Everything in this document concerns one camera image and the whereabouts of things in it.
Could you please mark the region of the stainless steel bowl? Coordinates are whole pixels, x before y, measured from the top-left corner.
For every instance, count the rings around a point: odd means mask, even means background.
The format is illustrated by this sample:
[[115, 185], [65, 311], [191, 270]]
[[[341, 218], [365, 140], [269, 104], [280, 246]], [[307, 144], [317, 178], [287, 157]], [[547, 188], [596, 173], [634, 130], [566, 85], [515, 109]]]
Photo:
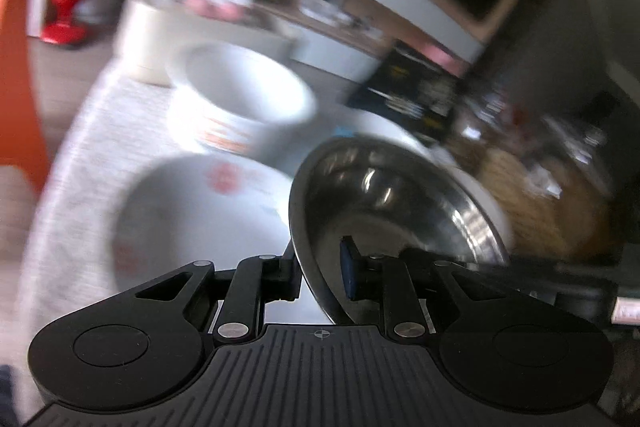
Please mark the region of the stainless steel bowl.
[[408, 148], [370, 136], [332, 138], [295, 173], [288, 224], [311, 294], [335, 324], [375, 319], [378, 305], [345, 294], [340, 242], [365, 256], [414, 247], [448, 260], [507, 265], [488, 212], [454, 176]]

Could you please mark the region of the white plate with red pattern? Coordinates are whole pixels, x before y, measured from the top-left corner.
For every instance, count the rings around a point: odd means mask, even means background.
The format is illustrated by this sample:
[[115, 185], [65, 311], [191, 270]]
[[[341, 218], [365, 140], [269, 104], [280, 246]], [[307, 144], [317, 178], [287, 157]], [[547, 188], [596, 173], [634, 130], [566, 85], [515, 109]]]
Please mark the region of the white plate with red pattern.
[[230, 270], [245, 258], [283, 255], [291, 184], [279, 170], [228, 153], [162, 162], [119, 211], [116, 287], [126, 291], [198, 260]]

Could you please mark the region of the white ceramic bowl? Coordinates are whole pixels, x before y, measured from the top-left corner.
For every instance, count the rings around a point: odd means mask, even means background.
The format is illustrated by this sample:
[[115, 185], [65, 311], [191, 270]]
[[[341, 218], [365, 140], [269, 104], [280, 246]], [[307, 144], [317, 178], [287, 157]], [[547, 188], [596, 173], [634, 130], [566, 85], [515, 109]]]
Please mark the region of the white ceramic bowl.
[[189, 46], [168, 62], [167, 74], [178, 131], [207, 148], [265, 160], [317, 115], [303, 79], [242, 46]]

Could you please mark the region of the glass jar of peanuts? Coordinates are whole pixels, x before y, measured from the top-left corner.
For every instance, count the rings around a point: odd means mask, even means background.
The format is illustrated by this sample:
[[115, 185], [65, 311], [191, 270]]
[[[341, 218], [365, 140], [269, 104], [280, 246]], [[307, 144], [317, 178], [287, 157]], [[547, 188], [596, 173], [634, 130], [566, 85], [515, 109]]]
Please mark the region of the glass jar of peanuts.
[[510, 222], [514, 255], [612, 262], [611, 183], [565, 133], [540, 130], [488, 148], [478, 179]]

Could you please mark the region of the black snack bag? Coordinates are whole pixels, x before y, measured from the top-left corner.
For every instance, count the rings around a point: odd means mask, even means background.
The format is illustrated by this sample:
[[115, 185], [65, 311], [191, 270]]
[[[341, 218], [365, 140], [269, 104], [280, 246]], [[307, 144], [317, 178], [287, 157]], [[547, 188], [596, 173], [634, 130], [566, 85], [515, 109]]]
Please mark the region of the black snack bag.
[[401, 40], [346, 98], [350, 108], [386, 118], [424, 144], [447, 138], [466, 82]]

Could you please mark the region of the white lace tablecloth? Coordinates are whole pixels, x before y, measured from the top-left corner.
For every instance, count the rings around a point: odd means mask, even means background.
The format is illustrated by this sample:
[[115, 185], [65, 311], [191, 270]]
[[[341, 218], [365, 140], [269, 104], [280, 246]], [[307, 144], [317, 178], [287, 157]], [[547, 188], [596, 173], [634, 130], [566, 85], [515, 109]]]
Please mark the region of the white lace tablecloth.
[[[44, 326], [111, 297], [115, 284], [112, 235], [132, 188], [162, 162], [224, 153], [178, 131], [171, 90], [128, 78], [111, 62], [55, 159], [26, 245], [17, 296], [15, 392], [18, 417], [29, 419], [42, 399], [27, 352]], [[308, 153], [329, 138], [323, 115], [291, 135], [280, 153], [250, 158], [291, 178]]]

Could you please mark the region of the orange plastic chair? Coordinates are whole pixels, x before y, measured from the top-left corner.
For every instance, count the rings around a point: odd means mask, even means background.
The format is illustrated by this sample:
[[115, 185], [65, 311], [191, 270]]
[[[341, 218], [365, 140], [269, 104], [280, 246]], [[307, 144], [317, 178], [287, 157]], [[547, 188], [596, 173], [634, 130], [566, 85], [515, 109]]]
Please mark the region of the orange plastic chair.
[[32, 89], [27, 0], [1, 0], [1, 164], [22, 170], [37, 194], [50, 171]]

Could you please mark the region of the cream oval storage tray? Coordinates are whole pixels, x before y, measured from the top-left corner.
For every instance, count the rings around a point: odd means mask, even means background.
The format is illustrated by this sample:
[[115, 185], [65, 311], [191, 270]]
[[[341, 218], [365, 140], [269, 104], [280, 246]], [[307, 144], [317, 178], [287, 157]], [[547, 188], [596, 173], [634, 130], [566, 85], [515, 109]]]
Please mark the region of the cream oval storage tray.
[[263, 9], [231, 23], [195, 14], [177, 1], [125, 0], [113, 50], [128, 77], [169, 87], [168, 64], [183, 48], [228, 42], [286, 63], [299, 38], [292, 24]]

